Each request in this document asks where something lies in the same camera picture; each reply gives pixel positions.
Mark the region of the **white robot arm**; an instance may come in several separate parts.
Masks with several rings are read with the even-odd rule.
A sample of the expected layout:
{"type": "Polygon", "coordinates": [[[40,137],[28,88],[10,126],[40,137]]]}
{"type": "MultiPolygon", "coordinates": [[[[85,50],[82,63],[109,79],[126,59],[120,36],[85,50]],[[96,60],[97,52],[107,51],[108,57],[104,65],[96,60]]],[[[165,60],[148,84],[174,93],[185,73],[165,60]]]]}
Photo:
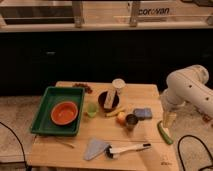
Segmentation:
{"type": "Polygon", "coordinates": [[[168,128],[174,121],[173,110],[184,106],[186,102],[213,117],[213,89],[206,86],[208,80],[209,72],[202,65],[178,69],[167,76],[167,88],[160,96],[164,128],[168,128]]]}

